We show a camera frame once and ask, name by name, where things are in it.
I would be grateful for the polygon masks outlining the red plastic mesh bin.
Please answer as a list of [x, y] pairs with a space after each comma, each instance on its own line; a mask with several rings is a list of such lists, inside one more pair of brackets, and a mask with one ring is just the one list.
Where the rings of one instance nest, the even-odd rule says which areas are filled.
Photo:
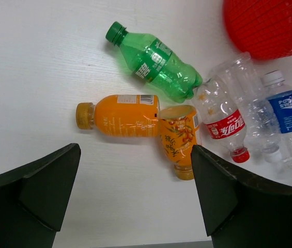
[[258, 60], [292, 56], [292, 1], [223, 1], [226, 32]]

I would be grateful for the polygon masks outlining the orange juice bottle sideways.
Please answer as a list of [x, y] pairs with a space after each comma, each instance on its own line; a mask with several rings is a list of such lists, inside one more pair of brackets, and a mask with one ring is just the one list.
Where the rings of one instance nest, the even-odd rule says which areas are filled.
[[113, 137], [156, 137], [159, 132], [159, 98], [156, 95], [110, 95], [98, 103], [79, 103], [76, 125], [97, 128]]

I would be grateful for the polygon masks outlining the blue-label sports drink bottle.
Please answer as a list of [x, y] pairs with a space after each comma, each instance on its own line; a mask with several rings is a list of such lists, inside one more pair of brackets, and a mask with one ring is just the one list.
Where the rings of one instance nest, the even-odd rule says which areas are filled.
[[285, 83], [279, 70], [265, 74], [262, 83], [280, 127], [283, 158], [280, 172], [292, 176], [292, 87]]

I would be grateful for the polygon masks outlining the orange berry drink bottle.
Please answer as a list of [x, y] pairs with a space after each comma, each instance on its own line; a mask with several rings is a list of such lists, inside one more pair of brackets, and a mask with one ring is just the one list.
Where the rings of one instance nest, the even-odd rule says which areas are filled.
[[192, 105], [177, 105], [160, 111], [159, 134], [164, 154], [180, 180], [194, 179], [191, 152], [200, 145], [199, 119]]

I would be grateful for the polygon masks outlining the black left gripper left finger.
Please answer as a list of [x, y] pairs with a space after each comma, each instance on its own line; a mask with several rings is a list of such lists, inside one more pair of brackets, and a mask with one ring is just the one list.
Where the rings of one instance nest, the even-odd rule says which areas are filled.
[[0, 174], [0, 247], [52, 247], [81, 158], [71, 143]]

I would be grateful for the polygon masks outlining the clear red-label cola bottle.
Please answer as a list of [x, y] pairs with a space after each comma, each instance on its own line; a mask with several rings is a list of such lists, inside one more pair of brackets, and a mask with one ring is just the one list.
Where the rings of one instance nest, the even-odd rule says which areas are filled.
[[234, 162], [246, 162], [250, 158], [244, 145], [247, 127], [223, 80], [211, 77], [195, 89], [192, 102], [211, 138], [229, 151]]

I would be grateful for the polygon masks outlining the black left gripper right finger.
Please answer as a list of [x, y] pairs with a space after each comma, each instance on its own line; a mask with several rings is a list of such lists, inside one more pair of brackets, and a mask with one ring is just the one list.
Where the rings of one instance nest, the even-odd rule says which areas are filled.
[[195, 145], [192, 169], [214, 247], [292, 247], [292, 187]]

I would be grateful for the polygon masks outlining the clear water bottle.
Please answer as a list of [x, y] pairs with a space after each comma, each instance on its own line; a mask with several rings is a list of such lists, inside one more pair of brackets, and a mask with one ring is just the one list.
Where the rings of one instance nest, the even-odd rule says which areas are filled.
[[274, 110], [248, 52], [210, 70], [228, 87], [230, 97], [247, 125], [247, 144], [268, 163], [282, 160], [280, 127]]

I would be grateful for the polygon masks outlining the green plastic soda bottle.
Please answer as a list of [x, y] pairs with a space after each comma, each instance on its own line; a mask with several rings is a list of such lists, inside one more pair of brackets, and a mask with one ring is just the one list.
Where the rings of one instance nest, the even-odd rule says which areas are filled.
[[105, 38], [119, 48], [133, 75], [160, 90], [176, 103], [194, 97], [203, 79], [197, 70], [184, 63], [165, 43], [152, 34], [131, 33], [114, 22]]

